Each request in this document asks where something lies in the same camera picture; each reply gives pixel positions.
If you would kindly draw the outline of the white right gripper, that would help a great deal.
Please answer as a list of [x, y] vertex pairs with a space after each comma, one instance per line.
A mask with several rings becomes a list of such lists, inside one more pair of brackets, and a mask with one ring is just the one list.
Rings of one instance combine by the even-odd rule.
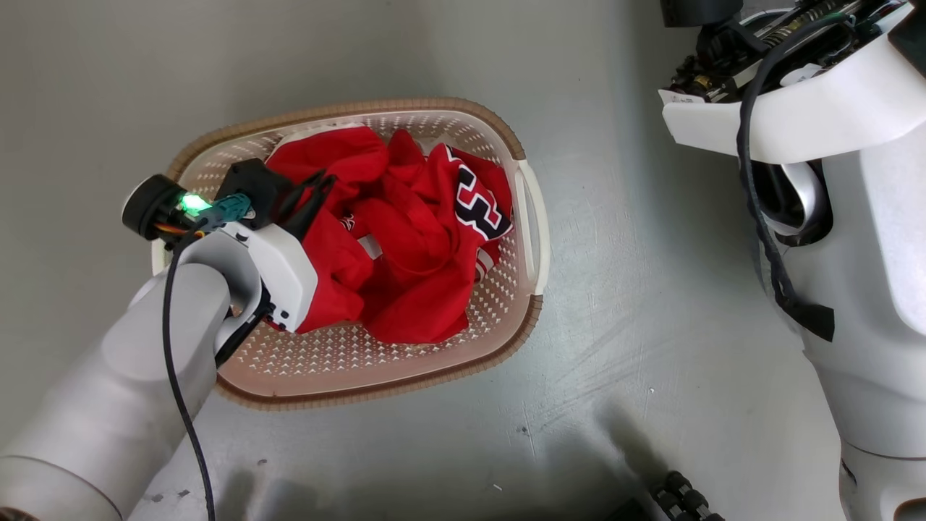
[[925, 80], [899, 50], [924, 34], [924, 7], [901, 7], [885, 33], [829, 72], [758, 96], [749, 123], [750, 157], [798, 163], [863, 151], [922, 126]]

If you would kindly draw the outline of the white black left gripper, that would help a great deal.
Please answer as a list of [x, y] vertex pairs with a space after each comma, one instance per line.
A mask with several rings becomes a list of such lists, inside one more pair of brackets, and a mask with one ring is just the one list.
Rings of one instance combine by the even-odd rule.
[[252, 158], [232, 164], [219, 185], [218, 199], [245, 195], [250, 201], [245, 218], [218, 230], [244, 250], [245, 273], [255, 274], [267, 290], [267, 318], [281, 331], [296, 331], [310, 311], [318, 276], [302, 240], [336, 182], [319, 169], [295, 185]]

